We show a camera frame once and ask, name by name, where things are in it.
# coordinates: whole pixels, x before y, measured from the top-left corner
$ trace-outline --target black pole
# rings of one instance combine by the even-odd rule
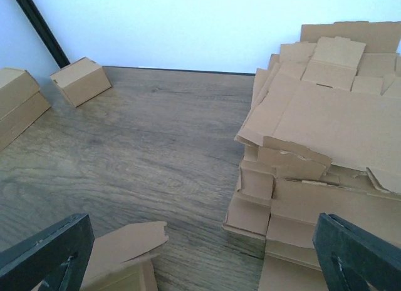
[[[21,9],[24,11],[26,17],[35,28],[36,32],[48,48],[51,55],[54,57],[59,67],[63,68],[70,64],[64,51],[58,44],[55,36],[51,33],[49,26],[43,19],[38,8],[32,0],[16,0]]]

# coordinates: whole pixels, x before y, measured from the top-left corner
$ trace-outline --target white wall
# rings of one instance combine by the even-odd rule
[[[401,0],[34,1],[72,61],[243,73],[301,24],[401,20]]]
[[[27,69],[39,84],[59,67],[15,0],[0,0],[0,68]]]

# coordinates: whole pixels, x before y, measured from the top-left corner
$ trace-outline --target wooden table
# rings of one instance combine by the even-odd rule
[[[107,68],[113,88],[52,104],[0,152],[0,250],[77,212],[95,236],[164,220],[160,290],[257,290],[263,243],[221,228],[253,76]]]

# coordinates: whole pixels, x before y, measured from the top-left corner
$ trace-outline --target white backdrop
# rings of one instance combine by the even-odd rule
[[[400,21],[401,0],[34,0],[67,56],[254,73],[301,24]]]
[[[27,69],[40,84],[59,67],[15,0],[0,0],[0,68]]]

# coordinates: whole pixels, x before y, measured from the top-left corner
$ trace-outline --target gray wooden tabletop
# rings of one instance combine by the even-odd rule
[[[263,243],[225,232],[253,76],[106,68],[113,88],[77,109],[52,104],[0,152],[0,250],[64,217],[95,236],[164,220],[159,290],[257,290]]]

